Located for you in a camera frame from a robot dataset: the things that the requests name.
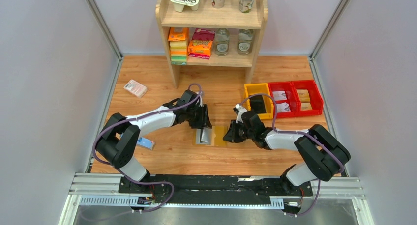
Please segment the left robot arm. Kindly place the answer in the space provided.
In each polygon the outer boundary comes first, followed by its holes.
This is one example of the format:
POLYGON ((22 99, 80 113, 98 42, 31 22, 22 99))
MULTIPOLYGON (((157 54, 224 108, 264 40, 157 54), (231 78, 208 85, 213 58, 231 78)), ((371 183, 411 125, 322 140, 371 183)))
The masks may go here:
POLYGON ((145 184, 148 171, 134 157, 139 138, 162 128, 188 122, 192 129, 212 128, 208 106, 199 93, 186 90, 180 98, 143 114, 113 114, 96 137, 93 157, 112 166, 134 183, 145 184))

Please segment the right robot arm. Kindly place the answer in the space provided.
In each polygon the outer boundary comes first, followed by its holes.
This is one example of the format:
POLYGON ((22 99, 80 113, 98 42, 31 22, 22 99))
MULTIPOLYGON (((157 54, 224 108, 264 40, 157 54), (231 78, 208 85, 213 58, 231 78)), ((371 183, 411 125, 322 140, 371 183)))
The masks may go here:
POLYGON ((281 175, 284 186, 296 187, 311 180, 329 181, 342 173, 351 159, 349 151, 322 125, 290 131, 267 127, 253 111, 239 111, 223 137, 230 143, 251 140, 260 149, 297 151, 303 163, 281 175))

